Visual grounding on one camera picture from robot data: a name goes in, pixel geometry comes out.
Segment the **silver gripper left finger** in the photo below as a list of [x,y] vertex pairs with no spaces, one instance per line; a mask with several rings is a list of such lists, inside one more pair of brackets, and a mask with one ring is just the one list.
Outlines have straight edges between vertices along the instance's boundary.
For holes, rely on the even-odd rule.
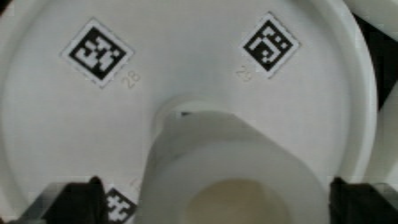
[[23,212],[23,224],[109,224],[98,176],[87,182],[54,182],[46,186]]

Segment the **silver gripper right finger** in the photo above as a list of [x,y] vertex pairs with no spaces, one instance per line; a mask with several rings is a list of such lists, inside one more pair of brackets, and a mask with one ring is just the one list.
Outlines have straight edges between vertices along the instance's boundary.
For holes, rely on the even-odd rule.
[[388,183],[331,182],[331,224],[398,224],[398,190]]

